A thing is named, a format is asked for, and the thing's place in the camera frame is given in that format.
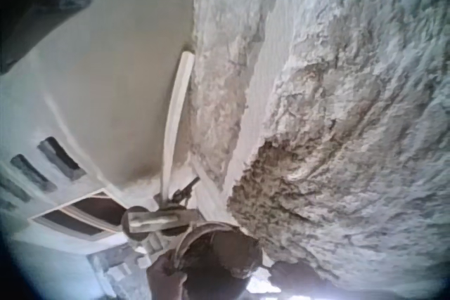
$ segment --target person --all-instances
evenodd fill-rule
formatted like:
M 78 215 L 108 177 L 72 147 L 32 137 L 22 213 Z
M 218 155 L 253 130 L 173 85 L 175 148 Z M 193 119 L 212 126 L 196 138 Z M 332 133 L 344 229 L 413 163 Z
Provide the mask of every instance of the person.
M 148 284 L 150 286 L 152 300 L 183 300 L 184 285 L 188 279 L 188 275 L 181 271 L 174 271 L 172 267 L 173 251 L 168 251 L 161 255 L 154 264 L 147 270 Z M 277 261 L 270 267 L 271 277 L 269 281 L 281 289 L 283 294 L 305 295 L 319 299 L 333 300 L 401 300 L 396 294 L 384 291 L 347 291 L 334 286 L 331 282 L 323 280 L 316 271 L 307 263 L 287 263 Z M 214 280 L 205 280 L 200 285 L 205 287 L 209 294 L 204 296 L 195 296 L 197 299 L 219 299 L 218 294 L 212 298 L 212 292 L 217 292 L 217 287 L 207 290 L 208 286 L 214 283 Z M 229 288 L 234 286 L 234 282 L 229 284 Z M 239 299 L 239 292 L 231 292 L 229 290 L 219 290 L 220 294 L 227 293 L 223 299 L 236 300 Z

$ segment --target rough stone surface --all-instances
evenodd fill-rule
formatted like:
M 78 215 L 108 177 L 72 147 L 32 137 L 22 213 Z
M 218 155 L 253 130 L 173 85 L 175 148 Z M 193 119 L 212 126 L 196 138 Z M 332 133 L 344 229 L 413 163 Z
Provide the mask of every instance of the rough stone surface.
M 195 0 L 191 80 L 193 152 L 219 186 L 236 146 L 245 90 L 271 0 Z
M 219 185 L 244 132 L 247 83 L 227 48 L 235 46 L 233 60 L 249 50 L 250 18 L 266 2 L 229 0 L 236 11 L 227 13 L 227 1 L 197 0 L 196 8 L 196 32 L 205 31 L 193 132 Z M 229 209 L 271 258 L 304 259 L 341 287 L 442 277 L 450 261 L 449 0 L 290 4 L 293 17 L 280 18 L 293 22 L 290 55 L 268 98 L 266 138 Z

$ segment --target rock wall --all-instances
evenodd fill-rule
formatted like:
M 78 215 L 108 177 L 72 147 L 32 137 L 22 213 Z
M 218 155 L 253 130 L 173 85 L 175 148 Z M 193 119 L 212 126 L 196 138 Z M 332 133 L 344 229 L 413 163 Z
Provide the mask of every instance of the rock wall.
M 193 137 L 219 185 L 249 132 L 245 89 L 258 76 L 234 62 L 252 51 L 258 63 L 277 42 L 268 32 L 260 48 L 250 42 L 255 13 L 289 8 L 278 19 L 292 25 L 288 56 L 268 74 L 264 125 L 251 126 L 264 137 L 229 200 L 271 258 L 304 259 L 341 287 L 409 296 L 446 272 L 449 2 L 197 0 Z

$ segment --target hand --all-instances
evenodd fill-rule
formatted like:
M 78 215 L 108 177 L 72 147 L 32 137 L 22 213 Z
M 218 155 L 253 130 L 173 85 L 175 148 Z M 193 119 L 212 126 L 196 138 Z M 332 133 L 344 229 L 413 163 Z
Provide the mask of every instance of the hand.
M 167 251 L 147 269 L 147 280 L 153 300 L 181 300 L 187 275 L 173 271 L 173 250 Z
M 277 261 L 269 272 L 270 282 L 283 293 L 291 295 L 314 295 L 323 287 L 324 281 L 307 263 Z

